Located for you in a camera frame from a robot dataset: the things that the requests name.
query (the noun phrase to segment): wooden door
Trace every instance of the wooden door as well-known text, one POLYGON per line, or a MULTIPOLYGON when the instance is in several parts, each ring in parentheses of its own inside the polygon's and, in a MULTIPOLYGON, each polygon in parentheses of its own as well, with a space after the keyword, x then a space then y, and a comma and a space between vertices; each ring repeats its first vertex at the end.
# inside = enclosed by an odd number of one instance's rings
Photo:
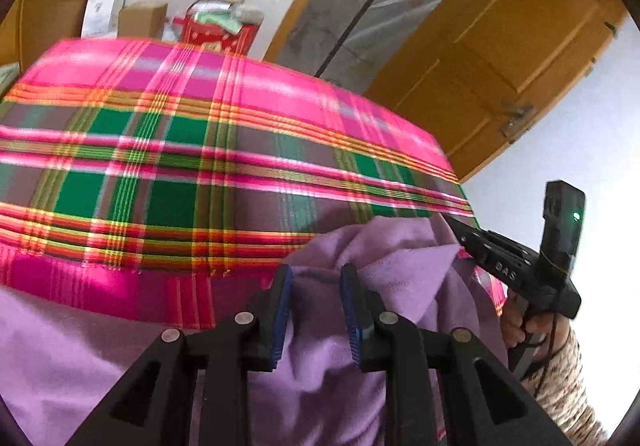
POLYGON ((20 7, 22 0, 15 0, 0 24, 0 66, 20 61, 20 7))
POLYGON ((620 0, 443 0, 365 96, 432 133, 465 180, 590 69, 625 15, 620 0))

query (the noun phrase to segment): red box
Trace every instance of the red box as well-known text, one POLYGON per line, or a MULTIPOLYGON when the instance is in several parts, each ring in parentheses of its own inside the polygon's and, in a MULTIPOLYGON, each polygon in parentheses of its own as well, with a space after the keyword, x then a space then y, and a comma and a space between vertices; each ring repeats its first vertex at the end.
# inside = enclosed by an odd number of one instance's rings
POLYGON ((196 23, 193 18, 184 20, 180 41, 190 45, 201 45, 222 54, 240 54, 246 56, 254 43, 260 25, 244 25, 238 34, 233 35, 218 25, 196 23))

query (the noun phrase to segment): patterned sleeve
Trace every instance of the patterned sleeve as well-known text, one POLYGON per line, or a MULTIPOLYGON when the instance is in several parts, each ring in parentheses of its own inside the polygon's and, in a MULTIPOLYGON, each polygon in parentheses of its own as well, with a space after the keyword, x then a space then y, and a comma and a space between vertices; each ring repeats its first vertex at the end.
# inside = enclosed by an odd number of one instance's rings
MULTIPOLYGON (((523 385, 533 394, 543 369, 538 369, 523 385)), ((573 330, 564 347, 551 362, 538 394, 539 405, 548 413, 575 446, 601 446, 607 441, 602 425, 587 404, 582 378, 580 346, 573 330)))

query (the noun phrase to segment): human hand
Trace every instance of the human hand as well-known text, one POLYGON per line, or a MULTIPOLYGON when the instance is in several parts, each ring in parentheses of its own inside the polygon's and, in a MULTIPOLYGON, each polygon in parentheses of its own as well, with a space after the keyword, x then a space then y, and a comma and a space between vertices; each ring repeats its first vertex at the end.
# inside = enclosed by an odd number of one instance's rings
MULTIPOLYGON (((549 354, 549 334, 553 326, 554 315, 552 313, 540 314, 527 321, 526 331, 530 334, 546 334, 545 340, 540 348, 533 356, 534 362, 542 361, 549 354)), ((502 331, 502 339, 508 349, 512 349, 517 344, 522 343, 525 338, 525 331, 522 329, 522 315, 519 314, 516 307, 516 293, 509 291, 507 301, 502 309, 500 316, 500 330, 502 331)), ((569 320, 559 315, 558 325, 556 326, 556 339, 554 340, 554 349, 552 354, 558 352, 569 337, 569 320)))

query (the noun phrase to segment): purple cloth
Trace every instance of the purple cloth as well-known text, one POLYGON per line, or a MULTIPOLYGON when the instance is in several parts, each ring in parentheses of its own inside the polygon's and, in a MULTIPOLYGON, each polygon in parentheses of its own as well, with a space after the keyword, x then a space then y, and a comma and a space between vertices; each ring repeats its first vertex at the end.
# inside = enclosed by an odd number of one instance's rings
MULTIPOLYGON (((348 262, 389 310, 425 329, 465 326, 506 362, 494 307, 471 262, 456 258, 459 247, 439 215, 377 217, 287 257, 294 284, 284 354, 275 372, 250 376, 254 444, 382 444, 383 376, 351 361, 340 304, 348 262)), ((0 394, 34 446, 62 446, 161 331, 0 288, 0 394)))

